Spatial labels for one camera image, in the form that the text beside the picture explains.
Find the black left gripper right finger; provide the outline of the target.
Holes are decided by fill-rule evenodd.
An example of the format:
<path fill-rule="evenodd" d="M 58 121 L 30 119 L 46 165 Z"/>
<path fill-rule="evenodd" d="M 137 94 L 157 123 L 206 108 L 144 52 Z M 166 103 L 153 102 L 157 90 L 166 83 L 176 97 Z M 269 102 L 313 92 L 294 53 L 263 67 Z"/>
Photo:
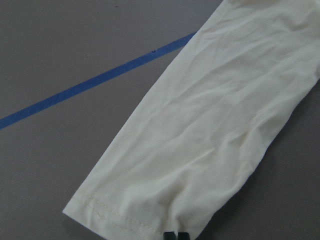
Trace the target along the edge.
<path fill-rule="evenodd" d="M 179 232 L 177 235 L 177 240 L 190 240 L 190 235 L 188 232 Z"/>

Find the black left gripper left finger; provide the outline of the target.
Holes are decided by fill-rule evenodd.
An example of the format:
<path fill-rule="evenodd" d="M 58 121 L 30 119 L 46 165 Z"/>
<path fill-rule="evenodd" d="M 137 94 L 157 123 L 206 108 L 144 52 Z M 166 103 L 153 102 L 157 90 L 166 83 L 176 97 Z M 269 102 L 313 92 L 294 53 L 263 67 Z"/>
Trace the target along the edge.
<path fill-rule="evenodd" d="M 163 233 L 163 240 L 176 240 L 176 234 L 174 231 L 167 231 Z"/>

